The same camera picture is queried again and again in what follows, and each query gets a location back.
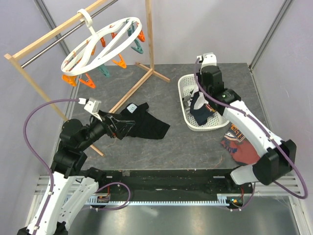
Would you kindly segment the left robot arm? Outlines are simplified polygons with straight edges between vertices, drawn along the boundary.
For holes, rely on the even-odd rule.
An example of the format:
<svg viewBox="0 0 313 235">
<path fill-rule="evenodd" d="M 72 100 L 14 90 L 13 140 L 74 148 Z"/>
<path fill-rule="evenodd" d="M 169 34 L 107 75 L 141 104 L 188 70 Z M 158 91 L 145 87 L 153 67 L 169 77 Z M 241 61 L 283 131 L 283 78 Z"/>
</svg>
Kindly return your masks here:
<svg viewBox="0 0 313 235">
<path fill-rule="evenodd" d="M 105 172 L 90 168 L 82 172 L 87 159 L 84 151 L 107 135 L 123 139 L 135 125 L 120 114 L 99 111 L 89 124 L 70 119 L 62 126 L 58 150 L 47 171 L 49 182 L 39 208 L 20 235 L 66 235 L 79 211 L 96 192 L 107 188 Z"/>
</svg>

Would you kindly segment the white round clip hanger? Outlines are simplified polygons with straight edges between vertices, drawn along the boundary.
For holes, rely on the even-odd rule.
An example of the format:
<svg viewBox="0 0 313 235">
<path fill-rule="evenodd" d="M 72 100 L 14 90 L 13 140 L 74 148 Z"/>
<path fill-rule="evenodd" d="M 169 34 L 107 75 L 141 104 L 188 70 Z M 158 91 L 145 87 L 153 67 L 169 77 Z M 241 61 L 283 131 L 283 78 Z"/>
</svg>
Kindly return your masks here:
<svg viewBox="0 0 313 235">
<path fill-rule="evenodd" d="M 106 62 L 116 56 L 119 57 L 119 61 L 113 62 L 126 68 L 121 52 L 128 47 L 143 54 L 140 43 L 145 39 L 139 18 L 126 17 L 95 31 L 91 15 L 85 9 L 78 10 L 78 13 L 83 16 L 80 21 L 85 23 L 90 36 L 74 48 L 62 62 L 62 80 L 66 83 L 73 87 L 77 86 L 78 76 L 95 68 L 101 69 Z"/>
</svg>

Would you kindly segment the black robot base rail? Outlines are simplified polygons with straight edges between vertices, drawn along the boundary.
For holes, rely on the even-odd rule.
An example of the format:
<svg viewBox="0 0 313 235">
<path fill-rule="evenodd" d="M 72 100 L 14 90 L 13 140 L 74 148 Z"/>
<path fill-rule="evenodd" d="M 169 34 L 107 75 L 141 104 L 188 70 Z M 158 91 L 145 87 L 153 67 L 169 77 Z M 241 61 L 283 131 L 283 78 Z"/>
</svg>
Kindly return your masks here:
<svg viewBox="0 0 313 235">
<path fill-rule="evenodd" d="M 248 195 L 252 184 L 241 186 L 231 182 L 229 169 L 141 169 L 99 170 L 91 167 L 79 176 L 99 180 L 99 186 L 121 182 L 128 188 L 111 186 L 112 200 L 123 200 L 131 195 L 132 201 L 207 201 L 219 194 Z"/>
</svg>

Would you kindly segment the dark navy sock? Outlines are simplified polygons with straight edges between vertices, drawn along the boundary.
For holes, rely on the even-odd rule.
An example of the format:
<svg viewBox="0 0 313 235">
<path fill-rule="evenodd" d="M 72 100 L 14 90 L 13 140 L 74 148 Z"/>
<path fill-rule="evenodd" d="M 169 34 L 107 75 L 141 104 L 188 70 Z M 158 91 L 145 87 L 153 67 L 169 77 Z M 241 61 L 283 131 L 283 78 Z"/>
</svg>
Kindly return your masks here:
<svg viewBox="0 0 313 235">
<path fill-rule="evenodd" d="M 214 110 L 209 104 L 205 104 L 199 109 L 194 107 L 190 108 L 190 114 L 194 117 L 199 126 L 205 125 L 209 117 L 211 117 L 216 110 Z"/>
</svg>

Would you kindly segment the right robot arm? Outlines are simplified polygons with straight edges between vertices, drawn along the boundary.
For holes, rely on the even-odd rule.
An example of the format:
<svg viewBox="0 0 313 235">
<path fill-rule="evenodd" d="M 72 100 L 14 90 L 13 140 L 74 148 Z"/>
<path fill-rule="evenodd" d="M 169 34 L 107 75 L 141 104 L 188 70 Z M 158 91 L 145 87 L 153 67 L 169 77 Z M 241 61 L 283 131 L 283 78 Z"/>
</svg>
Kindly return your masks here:
<svg viewBox="0 0 313 235">
<path fill-rule="evenodd" d="M 294 169 L 296 144 L 272 133 L 235 91 L 225 88 L 217 65 L 201 66 L 195 75 L 198 88 L 210 106 L 236 125 L 259 156 L 257 161 L 231 171 L 230 177 L 224 180 L 228 192 L 234 193 L 249 182 L 269 185 Z"/>
</svg>

